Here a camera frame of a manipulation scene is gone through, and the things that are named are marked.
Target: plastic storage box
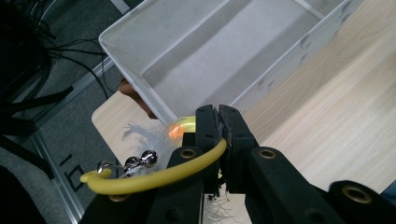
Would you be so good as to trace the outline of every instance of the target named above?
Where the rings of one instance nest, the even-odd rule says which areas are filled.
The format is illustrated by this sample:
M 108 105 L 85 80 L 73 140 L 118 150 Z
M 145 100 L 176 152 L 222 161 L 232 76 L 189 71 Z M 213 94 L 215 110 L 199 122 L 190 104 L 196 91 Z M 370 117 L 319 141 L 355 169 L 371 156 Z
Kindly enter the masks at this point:
M 99 41 L 168 125 L 201 105 L 250 108 L 324 48 L 360 3 L 146 0 Z

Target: wooden table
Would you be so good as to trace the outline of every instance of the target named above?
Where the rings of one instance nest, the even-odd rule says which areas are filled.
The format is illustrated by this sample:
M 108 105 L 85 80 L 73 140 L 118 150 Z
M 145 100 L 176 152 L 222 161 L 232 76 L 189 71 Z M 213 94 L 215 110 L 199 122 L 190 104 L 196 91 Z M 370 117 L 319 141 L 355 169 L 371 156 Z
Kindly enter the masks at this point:
M 313 185 L 353 180 L 384 190 L 396 179 L 396 2 L 364 1 L 334 40 L 243 114 L 261 146 L 282 151 Z M 123 163 L 128 123 L 161 125 L 114 94 L 92 122 Z

